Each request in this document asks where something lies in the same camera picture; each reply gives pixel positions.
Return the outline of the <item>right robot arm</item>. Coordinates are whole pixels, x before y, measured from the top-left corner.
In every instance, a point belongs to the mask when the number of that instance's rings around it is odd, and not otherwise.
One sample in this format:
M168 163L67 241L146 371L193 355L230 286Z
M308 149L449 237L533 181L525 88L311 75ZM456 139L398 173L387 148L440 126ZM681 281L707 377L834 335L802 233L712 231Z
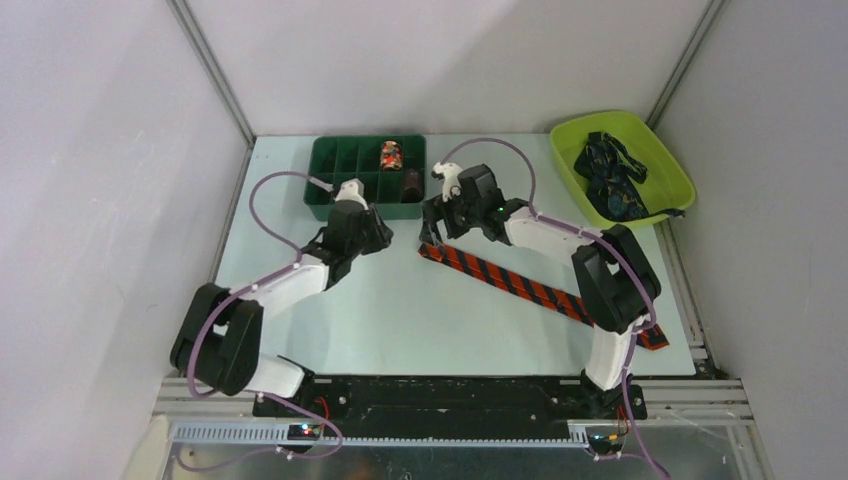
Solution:
M590 322L589 359L578 398L596 418L632 421L637 396L631 364L638 337L656 323L661 285L633 232L623 225L582 228L538 212L528 200L506 199L486 165L439 163L439 194L422 205L422 257L554 311ZM572 269L579 293L560 292L448 245L472 230L492 242L532 250Z

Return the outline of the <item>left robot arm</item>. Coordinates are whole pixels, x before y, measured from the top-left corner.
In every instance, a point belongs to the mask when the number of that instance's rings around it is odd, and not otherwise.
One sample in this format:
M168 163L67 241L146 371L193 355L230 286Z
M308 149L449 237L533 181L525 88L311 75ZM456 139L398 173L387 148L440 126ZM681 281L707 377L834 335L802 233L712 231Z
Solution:
M335 286L357 257L388 248L392 236L375 205L337 202L299 261L240 289L199 287L171 348L171 365L215 392L273 394L290 415L308 414L316 403L315 388L304 382L310 370L261 353L262 325Z

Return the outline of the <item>brown patterned rolled tie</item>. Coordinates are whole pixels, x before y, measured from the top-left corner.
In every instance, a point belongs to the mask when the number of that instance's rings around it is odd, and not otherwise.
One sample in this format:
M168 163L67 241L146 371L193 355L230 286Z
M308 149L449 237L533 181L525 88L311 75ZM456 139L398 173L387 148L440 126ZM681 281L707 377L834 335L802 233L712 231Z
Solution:
M417 169L405 169L401 183L401 202L419 203L424 197L424 180Z

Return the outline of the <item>green compartment organizer tray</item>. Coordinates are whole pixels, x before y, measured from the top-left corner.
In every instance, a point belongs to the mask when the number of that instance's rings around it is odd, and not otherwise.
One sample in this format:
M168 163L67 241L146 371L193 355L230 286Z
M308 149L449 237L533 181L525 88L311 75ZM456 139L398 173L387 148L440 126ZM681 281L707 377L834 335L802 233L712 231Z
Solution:
M400 171L379 168L380 146L386 140L402 144L404 163ZM322 136L313 142L308 174L335 189L357 178L364 184L365 200L376 205L384 220L413 220L421 217L421 202L401 202L403 172L409 168L421 172L425 196L426 161L426 139L420 134Z

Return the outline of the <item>navy floral gold tie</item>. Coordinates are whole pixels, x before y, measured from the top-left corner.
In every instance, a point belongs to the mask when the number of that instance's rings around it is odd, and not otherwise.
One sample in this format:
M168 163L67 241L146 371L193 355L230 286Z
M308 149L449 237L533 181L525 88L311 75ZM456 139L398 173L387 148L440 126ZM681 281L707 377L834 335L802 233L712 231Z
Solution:
M623 223L661 215L682 217L685 212L665 208L650 212L636 184L643 184L648 168L630 155L627 148L612 135L596 131L588 135L582 152L574 163L575 172L588 181L586 196L605 219Z

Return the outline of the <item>lime green plastic bin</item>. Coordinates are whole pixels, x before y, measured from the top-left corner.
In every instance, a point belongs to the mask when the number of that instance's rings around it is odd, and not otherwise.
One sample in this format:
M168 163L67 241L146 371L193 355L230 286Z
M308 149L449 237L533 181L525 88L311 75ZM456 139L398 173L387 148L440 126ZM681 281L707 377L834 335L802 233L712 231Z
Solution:
M692 181L640 117L623 110L591 113L560 123L549 133L554 165L588 224L599 228L612 225L586 197L589 181L574 170L575 161L593 132L608 133L621 141L628 153L647 167L646 181L635 188L654 216L628 222L630 229L665 220L667 217L660 215L660 210L686 210L694 203L696 191Z

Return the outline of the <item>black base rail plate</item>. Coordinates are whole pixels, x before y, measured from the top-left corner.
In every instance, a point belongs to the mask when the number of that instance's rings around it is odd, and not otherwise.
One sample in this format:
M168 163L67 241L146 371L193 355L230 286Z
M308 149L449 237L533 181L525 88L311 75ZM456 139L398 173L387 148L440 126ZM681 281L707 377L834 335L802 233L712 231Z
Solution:
M567 440L572 421L648 416L640 386L601 391L584 376L319 375L291 401L348 439Z

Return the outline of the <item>left corner aluminium post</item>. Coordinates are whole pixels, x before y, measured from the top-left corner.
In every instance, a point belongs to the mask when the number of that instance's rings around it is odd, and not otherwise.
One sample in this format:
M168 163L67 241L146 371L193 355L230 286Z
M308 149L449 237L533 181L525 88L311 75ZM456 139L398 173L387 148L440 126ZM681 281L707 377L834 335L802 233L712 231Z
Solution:
M167 0L166 3L183 31L190 47L197 56L202 70L209 78L232 123L235 125L246 145L252 148L255 145L257 135L250 125L236 92L227 78L190 2L186 0Z

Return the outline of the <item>corner aluminium post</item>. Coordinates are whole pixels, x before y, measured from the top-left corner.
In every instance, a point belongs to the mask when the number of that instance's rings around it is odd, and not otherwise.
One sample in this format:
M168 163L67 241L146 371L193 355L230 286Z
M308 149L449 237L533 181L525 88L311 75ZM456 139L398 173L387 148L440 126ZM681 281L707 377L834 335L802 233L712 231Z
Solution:
M727 2L725 0L709 0L706 3L703 12L701 13L695 27L684 45L684 48L678 56L669 77L658 95L656 102L645 120L645 123L652 130L655 130L662 122L674 95L682 85L686 74L695 61L696 55L699 53L702 45L713 30L714 25L722 11L725 9L726 4Z
M250 125L236 92L227 78L190 2L186 0L167 0L166 3L183 31L190 47L197 56L202 70L209 78L232 123L235 125L246 145L252 148L255 145L257 135Z

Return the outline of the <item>right corner aluminium post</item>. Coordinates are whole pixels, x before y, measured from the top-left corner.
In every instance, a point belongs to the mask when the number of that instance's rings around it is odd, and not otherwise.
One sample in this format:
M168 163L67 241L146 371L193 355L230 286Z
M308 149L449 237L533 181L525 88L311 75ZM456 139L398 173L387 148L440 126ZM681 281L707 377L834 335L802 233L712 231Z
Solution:
M706 3L703 12L701 13L695 27L684 45L684 48L678 56L669 77L658 95L656 102L645 120L645 123L652 130L655 130L662 122L674 95L682 85L686 74L695 61L696 55L699 53L702 45L713 30L714 25L722 11L725 9L726 4L727 2L725 0L709 0Z

